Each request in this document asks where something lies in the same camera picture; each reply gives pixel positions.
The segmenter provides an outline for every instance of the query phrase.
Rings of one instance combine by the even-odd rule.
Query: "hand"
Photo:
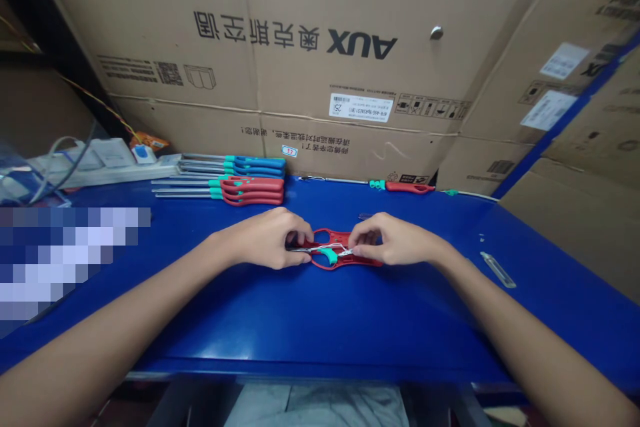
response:
[[[380,236],[382,245],[375,245]],[[357,256],[387,265],[429,262],[439,266],[457,253],[443,238],[388,213],[376,213],[357,224],[349,236],[349,248]]]
[[[231,265],[249,262],[279,270],[311,261],[309,254],[285,249],[285,244],[294,239],[299,245],[305,238],[313,242],[313,230],[284,207],[243,220],[211,237],[217,240],[218,249],[229,252]]]

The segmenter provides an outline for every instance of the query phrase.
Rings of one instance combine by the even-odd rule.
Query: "cardboard box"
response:
[[[640,304],[640,191],[540,159],[500,205]]]
[[[0,15],[13,25],[16,32],[27,38],[27,31],[16,14],[14,14],[7,0],[0,0]],[[4,22],[0,22],[0,51],[26,51],[20,43],[20,39],[16,37],[15,32],[12,32]]]
[[[24,158],[44,155],[64,135],[85,139],[91,131],[89,110],[48,67],[4,62],[0,65],[0,91],[0,138]]]
[[[169,151],[264,156],[260,115],[222,107],[114,99],[134,129],[168,140]]]
[[[554,139],[545,157],[640,189],[640,51]]]
[[[124,98],[117,103],[134,128],[169,140],[176,151],[284,157],[295,174],[427,183],[454,140],[224,107]]]
[[[58,2],[112,94],[454,133],[531,0]]]
[[[262,126],[267,157],[296,149],[287,158],[292,172],[406,183],[427,183],[455,139],[273,114],[262,116]]]
[[[458,137],[438,170],[438,190],[491,195],[533,145]]]
[[[484,85],[464,136],[535,143],[520,124],[549,90],[579,95],[640,28],[637,0],[536,0]]]

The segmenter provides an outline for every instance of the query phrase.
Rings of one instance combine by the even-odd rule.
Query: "blue table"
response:
[[[155,199],[148,181],[83,189],[75,205],[149,206],[139,245],[79,286],[42,320],[0,341],[0,371],[196,246],[267,209],[204,199]],[[502,286],[479,252],[514,279],[518,302],[626,392],[640,390],[640,308],[493,202],[366,185],[287,180],[285,205],[312,228],[349,231],[387,211],[449,240]],[[154,341],[144,372],[512,382],[444,278],[426,264],[325,272],[240,265],[209,284]]]

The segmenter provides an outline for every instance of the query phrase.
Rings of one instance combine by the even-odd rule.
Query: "metal rivet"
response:
[[[429,40],[440,40],[444,34],[445,31],[442,30],[442,27],[440,25],[436,25],[433,30],[431,30]]]

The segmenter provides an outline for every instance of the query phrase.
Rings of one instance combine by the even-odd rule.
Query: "white label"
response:
[[[387,122],[392,107],[392,99],[332,93],[329,115],[331,117]]]
[[[573,105],[577,97],[549,90],[522,119],[520,125],[548,131]]]
[[[284,153],[285,155],[288,155],[289,157],[297,157],[298,156],[298,149],[295,149],[293,147],[287,147],[286,145],[282,146],[282,153]]]
[[[542,67],[540,73],[564,80],[588,54],[589,50],[564,42]]]

